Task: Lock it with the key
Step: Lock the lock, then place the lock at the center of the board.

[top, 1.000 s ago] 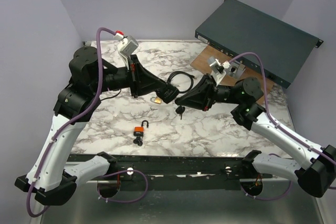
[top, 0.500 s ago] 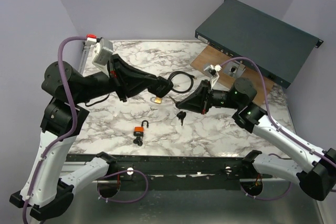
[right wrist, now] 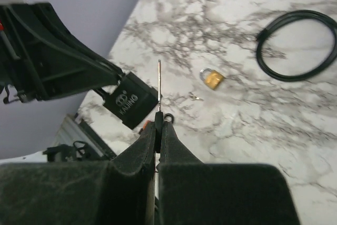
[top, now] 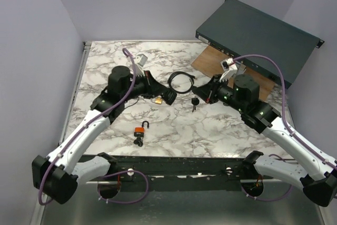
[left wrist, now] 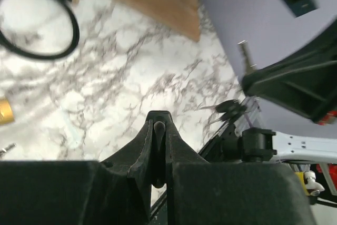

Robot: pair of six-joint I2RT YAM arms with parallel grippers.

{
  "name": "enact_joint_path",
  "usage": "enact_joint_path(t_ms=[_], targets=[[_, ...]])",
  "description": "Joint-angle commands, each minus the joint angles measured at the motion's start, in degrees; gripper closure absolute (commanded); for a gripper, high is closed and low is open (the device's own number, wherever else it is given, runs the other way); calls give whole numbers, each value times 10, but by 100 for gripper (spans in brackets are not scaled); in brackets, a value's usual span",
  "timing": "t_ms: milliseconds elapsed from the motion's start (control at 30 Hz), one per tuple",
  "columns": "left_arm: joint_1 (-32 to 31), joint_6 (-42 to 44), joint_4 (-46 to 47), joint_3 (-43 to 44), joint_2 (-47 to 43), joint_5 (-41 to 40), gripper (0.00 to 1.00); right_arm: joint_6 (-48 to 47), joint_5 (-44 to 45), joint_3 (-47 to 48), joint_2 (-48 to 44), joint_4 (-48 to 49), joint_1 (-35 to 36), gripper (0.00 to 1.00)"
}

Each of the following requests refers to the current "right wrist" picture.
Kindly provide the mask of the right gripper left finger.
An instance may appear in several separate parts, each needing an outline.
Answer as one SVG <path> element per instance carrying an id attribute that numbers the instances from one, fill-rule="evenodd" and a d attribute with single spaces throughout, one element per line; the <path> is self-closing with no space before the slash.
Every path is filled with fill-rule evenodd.
<path id="1" fill-rule="evenodd" d="M 155 124 L 110 161 L 1 166 L 1 224 L 153 224 Z"/>

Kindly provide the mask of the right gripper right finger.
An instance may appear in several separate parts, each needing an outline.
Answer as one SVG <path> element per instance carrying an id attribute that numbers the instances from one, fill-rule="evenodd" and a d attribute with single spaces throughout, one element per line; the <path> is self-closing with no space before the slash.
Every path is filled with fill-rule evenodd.
<path id="1" fill-rule="evenodd" d="M 159 172 L 161 224 L 299 224 L 285 177 L 261 163 L 203 163 L 162 131 Z"/>

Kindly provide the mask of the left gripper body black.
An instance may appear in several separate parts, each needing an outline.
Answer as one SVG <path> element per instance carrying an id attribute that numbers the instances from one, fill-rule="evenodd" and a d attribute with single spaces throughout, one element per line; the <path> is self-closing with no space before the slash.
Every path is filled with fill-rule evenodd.
<path id="1" fill-rule="evenodd" d="M 53 84 L 47 80 L 52 65 L 46 59 L 51 47 L 45 43 L 51 34 L 46 17 L 52 12 L 49 2 L 1 5 L 1 92 L 5 93 L 5 104 L 52 100 Z"/>

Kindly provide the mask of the black padlock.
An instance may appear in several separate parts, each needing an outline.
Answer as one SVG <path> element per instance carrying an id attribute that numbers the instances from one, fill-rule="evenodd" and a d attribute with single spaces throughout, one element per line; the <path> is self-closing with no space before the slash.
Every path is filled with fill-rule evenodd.
<path id="1" fill-rule="evenodd" d="M 122 77 L 113 93 L 109 94 L 103 89 L 94 91 L 103 98 L 103 106 L 131 130 L 137 127 L 158 103 L 158 91 L 132 72 Z"/>

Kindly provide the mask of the black padlock key bunch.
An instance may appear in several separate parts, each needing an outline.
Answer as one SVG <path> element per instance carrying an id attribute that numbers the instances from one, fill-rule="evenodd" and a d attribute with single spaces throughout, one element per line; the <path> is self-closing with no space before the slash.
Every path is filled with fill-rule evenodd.
<path id="1" fill-rule="evenodd" d="M 162 111 L 162 63 L 158 60 L 157 63 L 157 84 L 158 84 L 158 94 L 157 94 L 157 112 L 155 113 L 155 151 L 157 154 L 161 153 L 162 138 L 164 128 L 168 124 L 164 120 L 164 113 Z"/>

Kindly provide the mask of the brass padlock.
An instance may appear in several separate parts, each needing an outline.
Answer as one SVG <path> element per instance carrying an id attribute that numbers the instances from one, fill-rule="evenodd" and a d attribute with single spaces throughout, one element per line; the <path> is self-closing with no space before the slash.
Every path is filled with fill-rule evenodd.
<path id="1" fill-rule="evenodd" d="M 224 81 L 225 77 L 216 70 L 203 68 L 200 70 L 200 79 L 208 88 L 216 90 Z"/>

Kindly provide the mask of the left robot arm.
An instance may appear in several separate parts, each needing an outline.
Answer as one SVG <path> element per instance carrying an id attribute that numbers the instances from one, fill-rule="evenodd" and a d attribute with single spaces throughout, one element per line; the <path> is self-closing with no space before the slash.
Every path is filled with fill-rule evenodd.
<path id="1" fill-rule="evenodd" d="M 123 71 L 66 28 L 48 2 L 1 0 L 3 102 L 50 101 L 89 90 L 112 102 L 104 88 Z"/>

